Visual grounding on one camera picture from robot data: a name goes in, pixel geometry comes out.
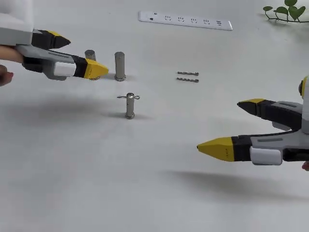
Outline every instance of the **human hand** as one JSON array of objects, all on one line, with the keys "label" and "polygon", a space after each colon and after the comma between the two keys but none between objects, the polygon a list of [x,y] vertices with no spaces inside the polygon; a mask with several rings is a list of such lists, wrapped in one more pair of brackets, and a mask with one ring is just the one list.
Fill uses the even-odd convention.
[{"label": "human hand", "polygon": [[[18,63],[23,62],[23,56],[19,52],[12,47],[2,45],[0,45],[0,59]],[[0,65],[0,87],[10,83],[13,76],[14,74],[12,72],[8,72],[5,66]]]},{"label": "human hand", "polygon": [[0,86],[4,86],[12,81],[14,74],[12,72],[8,72],[6,67],[0,65]]},{"label": "human hand", "polygon": [[304,169],[305,171],[309,171],[309,161],[304,162],[301,168]]}]

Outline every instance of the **leaf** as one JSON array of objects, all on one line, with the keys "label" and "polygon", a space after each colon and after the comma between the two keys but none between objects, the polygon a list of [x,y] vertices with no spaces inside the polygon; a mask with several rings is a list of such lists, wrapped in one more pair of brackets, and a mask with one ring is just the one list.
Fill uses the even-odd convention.
[{"label": "leaf", "polygon": [[290,16],[296,21],[305,12],[305,9],[305,6],[302,6],[299,9],[295,6],[291,6],[289,7]]},{"label": "leaf", "polygon": [[272,10],[273,9],[273,7],[272,6],[264,6],[263,7],[263,10],[266,12],[266,11],[270,11],[270,10]]},{"label": "leaf", "polygon": [[274,10],[276,13],[285,14],[288,15],[288,9],[286,9],[284,6],[278,7],[276,10]]},{"label": "leaf", "polygon": [[297,0],[284,0],[286,6],[294,6],[297,3]]}]

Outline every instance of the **green plant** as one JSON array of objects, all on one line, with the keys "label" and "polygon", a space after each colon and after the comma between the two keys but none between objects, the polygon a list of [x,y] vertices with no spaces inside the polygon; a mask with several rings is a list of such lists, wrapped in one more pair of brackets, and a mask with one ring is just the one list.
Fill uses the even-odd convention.
[{"label": "green plant", "polygon": [[[299,17],[305,12],[305,6],[302,6],[300,8],[297,8],[295,5],[297,3],[297,0],[284,0],[285,6],[280,6],[275,12],[275,18],[271,18],[267,15],[268,11],[271,11],[273,9],[272,6],[265,6],[263,8],[266,17],[269,20],[279,20],[279,21],[285,21],[285,22],[296,22],[296,23],[309,23],[309,21],[300,21]],[[279,18],[278,14],[284,15],[284,18]]]}]

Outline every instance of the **white table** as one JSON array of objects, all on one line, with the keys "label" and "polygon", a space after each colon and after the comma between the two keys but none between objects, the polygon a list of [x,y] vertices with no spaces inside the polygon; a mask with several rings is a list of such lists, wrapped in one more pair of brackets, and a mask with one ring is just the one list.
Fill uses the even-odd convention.
[{"label": "white table", "polygon": [[[308,28],[261,15],[282,3],[36,0],[37,29],[71,39],[62,52],[94,49],[111,74],[51,81],[2,62],[15,77],[0,89],[1,232],[307,229],[301,162],[228,163],[196,149],[278,131],[238,108],[241,100],[301,102]],[[228,19],[234,30],[142,23],[139,10]],[[126,55],[125,82],[113,79],[117,51]],[[199,72],[200,82],[176,81],[176,71]],[[141,97],[133,120],[116,98],[128,92]]]}]

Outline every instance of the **white power strip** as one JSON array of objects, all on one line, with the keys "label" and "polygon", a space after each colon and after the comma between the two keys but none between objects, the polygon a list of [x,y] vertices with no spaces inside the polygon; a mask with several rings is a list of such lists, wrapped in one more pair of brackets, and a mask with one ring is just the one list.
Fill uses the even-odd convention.
[{"label": "white power strip", "polygon": [[220,30],[233,30],[230,21],[210,19],[205,17],[183,16],[163,14],[158,12],[140,11],[139,21],[148,23],[162,23],[171,25],[181,25],[196,28],[209,28]]}]

